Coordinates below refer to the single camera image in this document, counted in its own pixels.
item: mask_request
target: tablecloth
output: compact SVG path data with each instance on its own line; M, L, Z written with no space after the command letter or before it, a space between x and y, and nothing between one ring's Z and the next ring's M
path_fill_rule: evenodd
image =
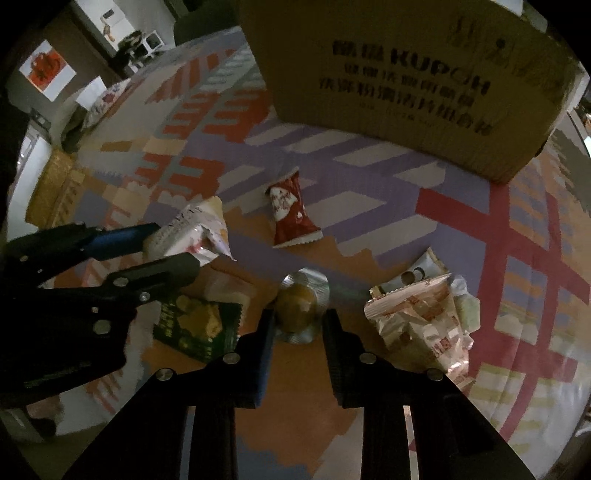
M216 194L236 259L223 268L259 293L246 330L285 275L310 267L328 277L345 329L381 354L381 338L363 316L368 289L433 247L481 302L470 352L476 381L467 395L541 477L591 391L591 219L576 187L589 159L576 142L568 125L557 130L500 186L388 142L286 124L234 28L166 52L131 79L83 141L54 224L163 225L188 201ZM264 189L296 166L325 238L272 249ZM90 261L56 286L97 285L140 261ZM87 385L107 416L157 368L200 366L152 341L150 325L132 325L128 346L121 371ZM261 408L236 414L240 478L359 478L362 416L332 396L321 340L277 343Z

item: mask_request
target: poster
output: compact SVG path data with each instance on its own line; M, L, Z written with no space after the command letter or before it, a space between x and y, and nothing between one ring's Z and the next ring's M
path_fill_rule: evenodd
M27 61L19 68L29 82L45 95L50 102L55 100L76 72L64 58L44 40Z

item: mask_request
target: screw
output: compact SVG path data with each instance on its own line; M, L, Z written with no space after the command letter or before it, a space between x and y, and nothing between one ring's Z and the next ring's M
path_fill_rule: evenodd
M92 330L97 335L106 335L111 331L111 323L109 320L97 320L92 326Z
M434 382L440 382L444 377L443 372L438 368L429 368L425 373L427 374L427 378Z
M365 365L373 365L376 361L378 361L378 358L369 352L363 352L361 355L359 355L359 361Z
M223 361L228 365L235 365L240 361L240 355L236 352L226 353L226 355L223 356Z
M174 370L172 368L161 368L156 373L156 378L161 382L166 382L170 380L174 375Z
M129 280L125 277L119 277L113 280L115 287L125 287L129 283Z

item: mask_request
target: green candy wrapper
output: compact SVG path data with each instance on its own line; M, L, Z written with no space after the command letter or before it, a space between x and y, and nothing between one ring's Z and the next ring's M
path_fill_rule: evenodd
M242 306L175 294L162 303L154 338L191 358L208 363L234 350Z

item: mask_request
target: brown cardboard box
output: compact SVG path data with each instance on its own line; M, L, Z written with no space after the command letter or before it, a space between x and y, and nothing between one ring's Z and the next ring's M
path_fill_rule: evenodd
M583 72L488 0L239 0L278 116L379 137L508 182Z

